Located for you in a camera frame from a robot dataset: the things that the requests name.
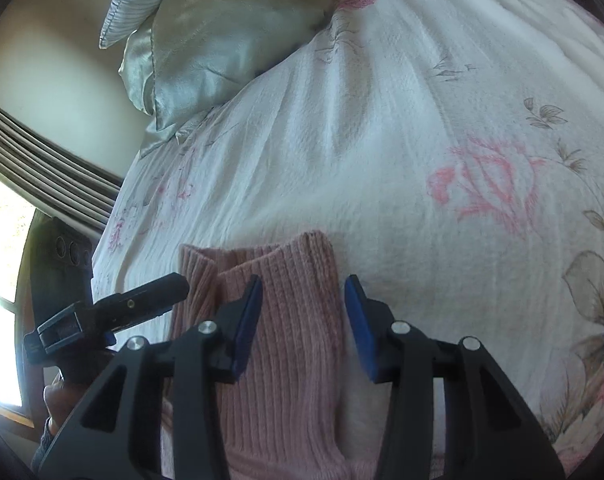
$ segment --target white bedspread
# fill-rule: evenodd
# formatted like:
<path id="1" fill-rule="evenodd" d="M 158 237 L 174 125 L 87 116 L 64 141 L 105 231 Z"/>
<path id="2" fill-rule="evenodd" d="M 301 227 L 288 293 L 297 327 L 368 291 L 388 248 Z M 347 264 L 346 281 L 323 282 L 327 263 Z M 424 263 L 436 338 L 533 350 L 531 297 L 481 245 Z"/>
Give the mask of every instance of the white bedspread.
<path id="1" fill-rule="evenodd" d="M 136 160 L 95 297 L 177 270 L 182 243 L 322 230 L 341 277 L 396 317 L 479 337 L 571 470 L 604 431 L 604 26 L 570 0 L 337 9 L 182 145 Z M 162 340 L 169 320 L 122 337 Z M 366 458 L 387 393 L 352 344 L 347 362 L 339 444 Z"/>

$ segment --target curtain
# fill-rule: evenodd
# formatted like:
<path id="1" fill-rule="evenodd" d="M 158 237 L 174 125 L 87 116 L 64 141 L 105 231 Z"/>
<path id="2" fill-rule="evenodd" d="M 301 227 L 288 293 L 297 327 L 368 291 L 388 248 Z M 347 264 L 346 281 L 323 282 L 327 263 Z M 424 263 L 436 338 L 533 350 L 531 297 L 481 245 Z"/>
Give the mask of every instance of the curtain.
<path id="1" fill-rule="evenodd" d="M 122 184 L 1 109 L 0 180 L 47 215 L 93 239 L 104 231 Z"/>

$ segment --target pink sock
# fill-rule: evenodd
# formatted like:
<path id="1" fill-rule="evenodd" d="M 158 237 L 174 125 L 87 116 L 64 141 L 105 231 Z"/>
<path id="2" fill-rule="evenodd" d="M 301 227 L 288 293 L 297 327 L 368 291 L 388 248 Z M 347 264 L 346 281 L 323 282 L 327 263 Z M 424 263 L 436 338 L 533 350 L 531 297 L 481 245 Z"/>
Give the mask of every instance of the pink sock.
<path id="1" fill-rule="evenodd" d="M 246 373 L 217 389 L 233 479 L 371 478 L 368 464 L 351 472 L 335 443 L 343 307 L 327 237 L 312 232 L 280 246 L 233 251 L 183 246 L 180 259 L 191 293 L 173 311 L 172 338 L 241 297 L 250 275 L 263 282 Z M 166 435 L 163 443 L 164 474 L 171 476 Z"/>

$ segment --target metal screw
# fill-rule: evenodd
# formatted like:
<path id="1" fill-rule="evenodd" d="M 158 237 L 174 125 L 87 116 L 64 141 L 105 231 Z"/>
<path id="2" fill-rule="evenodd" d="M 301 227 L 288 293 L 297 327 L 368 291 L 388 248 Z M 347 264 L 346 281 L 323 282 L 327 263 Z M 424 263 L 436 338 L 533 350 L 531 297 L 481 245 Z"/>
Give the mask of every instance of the metal screw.
<path id="1" fill-rule="evenodd" d="M 131 337 L 126 342 L 126 348 L 128 348 L 129 350 L 139 350 L 145 344 L 146 344 L 146 339 L 140 335 L 136 335 L 136 336 Z"/>
<path id="2" fill-rule="evenodd" d="M 394 321 L 391 325 L 391 331 L 394 334 L 408 334 L 411 331 L 411 325 L 405 321 Z"/>
<path id="3" fill-rule="evenodd" d="M 199 327 L 197 327 L 197 329 L 202 333 L 202 334 L 212 334 L 213 332 L 215 332 L 215 330 L 217 330 L 217 324 L 214 321 L 202 321 L 199 324 Z"/>
<path id="4" fill-rule="evenodd" d="M 482 348 L 482 343 L 477 337 L 469 336 L 462 339 L 462 346 L 467 350 L 476 351 Z"/>

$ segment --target blue gripper pad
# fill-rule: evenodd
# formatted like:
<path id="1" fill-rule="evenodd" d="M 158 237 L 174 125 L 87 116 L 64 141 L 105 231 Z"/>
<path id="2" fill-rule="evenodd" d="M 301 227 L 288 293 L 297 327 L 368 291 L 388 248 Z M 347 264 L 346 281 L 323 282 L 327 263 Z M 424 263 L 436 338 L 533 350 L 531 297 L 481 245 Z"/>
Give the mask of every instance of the blue gripper pad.
<path id="1" fill-rule="evenodd" d="M 251 277 L 242 300 L 245 306 L 233 341 L 235 355 L 231 365 L 231 373 L 235 380 L 238 380 L 246 371 L 246 365 L 251 354 L 251 345 L 258 326 L 259 314 L 261 313 L 262 282 L 258 276 L 253 275 Z"/>
<path id="2" fill-rule="evenodd" d="M 359 284 L 357 276 L 352 274 L 344 283 L 344 303 L 346 304 L 349 321 L 351 321 L 351 330 L 355 338 L 359 362 L 368 378 L 375 382 L 379 375 L 377 343 L 365 312 L 367 302 L 367 297 Z"/>

